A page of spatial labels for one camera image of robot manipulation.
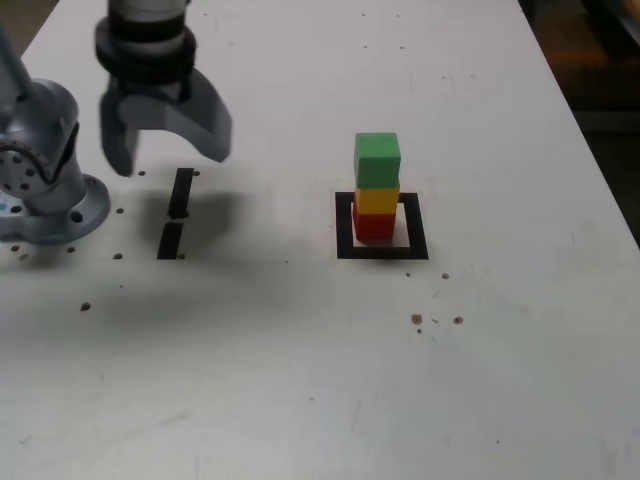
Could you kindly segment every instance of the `dark floor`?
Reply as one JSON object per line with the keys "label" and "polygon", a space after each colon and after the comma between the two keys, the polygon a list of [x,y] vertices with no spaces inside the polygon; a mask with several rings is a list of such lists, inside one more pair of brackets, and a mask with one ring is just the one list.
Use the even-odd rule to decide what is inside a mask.
{"label": "dark floor", "polygon": [[58,0],[0,0],[0,20],[22,55],[47,21]]}

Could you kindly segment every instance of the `black square outline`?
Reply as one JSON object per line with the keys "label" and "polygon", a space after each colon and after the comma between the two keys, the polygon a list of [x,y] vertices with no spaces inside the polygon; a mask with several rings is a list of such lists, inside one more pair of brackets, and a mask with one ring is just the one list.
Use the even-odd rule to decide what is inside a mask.
{"label": "black square outline", "polygon": [[401,193],[398,200],[398,203],[404,205],[409,247],[354,247],[351,226],[353,200],[353,192],[336,192],[336,239],[339,259],[429,260],[417,193]]}

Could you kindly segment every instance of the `red cube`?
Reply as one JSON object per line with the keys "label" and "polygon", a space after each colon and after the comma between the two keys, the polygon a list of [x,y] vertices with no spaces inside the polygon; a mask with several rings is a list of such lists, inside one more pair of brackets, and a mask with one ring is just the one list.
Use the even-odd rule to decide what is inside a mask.
{"label": "red cube", "polygon": [[396,225],[396,214],[362,214],[358,213],[358,206],[353,202],[353,226],[356,238],[360,242],[371,240],[391,240]]}

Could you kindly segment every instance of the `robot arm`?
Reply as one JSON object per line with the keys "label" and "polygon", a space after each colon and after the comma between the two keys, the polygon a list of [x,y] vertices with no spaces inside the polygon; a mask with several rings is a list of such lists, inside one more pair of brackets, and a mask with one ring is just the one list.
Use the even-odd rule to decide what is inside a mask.
{"label": "robot arm", "polygon": [[[111,74],[100,106],[102,146],[115,171],[134,171],[140,130],[168,130],[221,162],[231,117],[194,68],[188,0],[109,0],[96,54]],[[59,244],[96,229],[110,209],[102,182],[76,159],[78,105],[61,85],[32,80],[0,25],[0,241]]]}

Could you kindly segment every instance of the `bolt hole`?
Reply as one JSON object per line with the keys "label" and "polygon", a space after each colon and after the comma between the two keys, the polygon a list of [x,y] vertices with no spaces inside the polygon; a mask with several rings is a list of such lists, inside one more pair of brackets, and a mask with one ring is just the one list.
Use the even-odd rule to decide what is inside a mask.
{"label": "bolt hole", "polygon": [[71,215],[69,215],[69,217],[71,218],[71,221],[75,223],[82,222],[82,214],[80,212],[76,212],[75,210],[71,212]]}

